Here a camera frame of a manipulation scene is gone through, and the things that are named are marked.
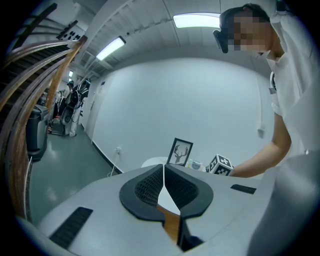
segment gray floor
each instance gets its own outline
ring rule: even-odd
[[[30,177],[32,223],[37,225],[51,209],[111,170],[81,126],[76,137],[48,134],[46,152],[33,164]]]

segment wooden railing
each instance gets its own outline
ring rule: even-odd
[[[47,68],[41,73],[32,83],[30,83],[19,98],[11,106],[11,109],[6,116],[2,129],[0,131],[0,168],[4,174],[6,185],[8,187],[12,205],[16,215],[26,218],[25,209],[25,183],[26,174],[29,164],[27,144],[26,144],[26,124],[29,116],[40,98],[42,93],[48,87],[49,92],[46,98],[46,106],[51,109],[53,105],[55,92],[66,68],[73,60],[79,49],[86,42],[85,36],[81,37],[79,41],[52,41],[31,44],[13,50],[6,57],[4,67],[18,59],[30,55],[31,53],[61,46],[73,44],[71,49],[56,53],[42,61],[27,68],[24,72],[14,78],[0,93],[0,113],[6,103],[9,101],[11,95],[19,90],[20,85],[26,81],[35,72],[40,70],[50,62],[65,56],[54,65]]]
[[[18,38],[18,40],[14,44],[13,49],[21,47],[30,35],[54,35],[57,39],[61,39],[64,34],[66,34],[72,27],[74,27],[78,23],[78,21],[75,20],[67,27],[65,27],[64,25],[47,18],[47,16],[51,14],[55,9],[57,9],[57,4],[53,3],[39,15],[30,15],[29,17],[33,18],[33,21],[30,24],[24,24],[22,26],[22,28],[25,28],[25,30],[21,34],[15,36],[16,38]],[[61,26],[61,28],[48,25],[40,25],[40,23],[44,20],[55,23],[56,25]],[[51,29],[55,30],[55,32],[33,32],[36,28]]]

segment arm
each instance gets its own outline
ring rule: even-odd
[[[264,173],[276,166],[288,153],[291,138],[280,115],[274,114],[273,137],[259,153],[248,161],[236,166],[231,176],[249,178]]]

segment white wall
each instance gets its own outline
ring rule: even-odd
[[[174,56],[172,51],[165,50],[168,56]],[[149,58],[157,60],[139,63],[148,57],[138,56],[113,73],[97,115],[93,141],[111,161],[115,148],[122,148],[116,164],[120,170],[130,171],[147,159],[168,156],[175,137],[193,142],[190,158],[205,165],[220,153],[236,166],[270,141],[274,114],[268,65],[254,61],[261,75],[241,53],[217,53],[216,59],[208,58],[208,52],[197,53],[202,54],[207,58],[164,59],[163,52],[152,53]],[[263,138],[257,132],[258,86],[262,91]]]

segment white ceiling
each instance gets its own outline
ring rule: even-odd
[[[214,28],[176,28],[173,16],[184,13],[221,13],[246,4],[247,0],[129,0],[106,17],[104,25],[88,44],[80,59],[86,71],[102,75],[118,63],[133,56],[163,48],[205,46],[218,47]],[[267,12],[275,0],[252,0]],[[122,36],[126,44],[104,61],[95,56],[115,38]]]

